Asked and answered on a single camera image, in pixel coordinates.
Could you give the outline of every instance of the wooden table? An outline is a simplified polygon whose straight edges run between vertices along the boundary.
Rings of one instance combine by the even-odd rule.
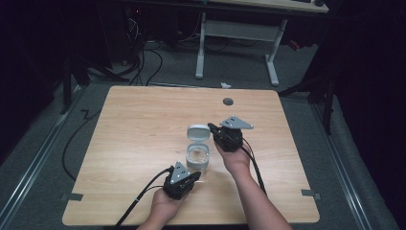
[[[234,100],[225,105],[224,98]],[[278,94],[270,90],[113,86],[86,152],[63,222],[114,225],[146,184],[180,161],[186,166],[189,125],[238,116],[269,198],[289,222],[315,222],[319,213],[309,190]],[[211,137],[209,166],[182,209],[169,224],[245,223],[233,178]],[[161,176],[155,185],[163,185]],[[144,195],[124,224],[140,224],[149,213],[153,191]]]

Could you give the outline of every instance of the white lid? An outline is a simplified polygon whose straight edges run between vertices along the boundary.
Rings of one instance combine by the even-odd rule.
[[[188,127],[188,138],[196,142],[204,142],[210,137],[210,128],[206,125],[191,125]]]

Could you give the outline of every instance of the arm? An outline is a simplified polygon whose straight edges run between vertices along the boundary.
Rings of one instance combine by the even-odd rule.
[[[251,230],[292,229],[251,176],[250,159],[247,154],[242,149],[225,152],[218,145],[215,146],[223,157],[226,169],[236,181],[249,228]]]
[[[176,200],[169,198],[162,189],[157,190],[152,199],[149,216],[137,230],[161,230],[176,216],[186,196]]]

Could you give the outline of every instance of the small round object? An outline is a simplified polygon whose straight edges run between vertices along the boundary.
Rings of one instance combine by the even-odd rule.
[[[225,98],[225,99],[223,99],[223,103],[225,105],[233,105],[234,101],[231,98]]]

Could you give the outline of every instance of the person's right hand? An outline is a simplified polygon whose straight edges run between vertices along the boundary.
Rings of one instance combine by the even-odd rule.
[[[250,175],[250,158],[247,153],[242,149],[229,152],[224,151],[217,143],[214,143],[220,155],[223,157],[224,166],[230,174],[236,178],[241,175]]]

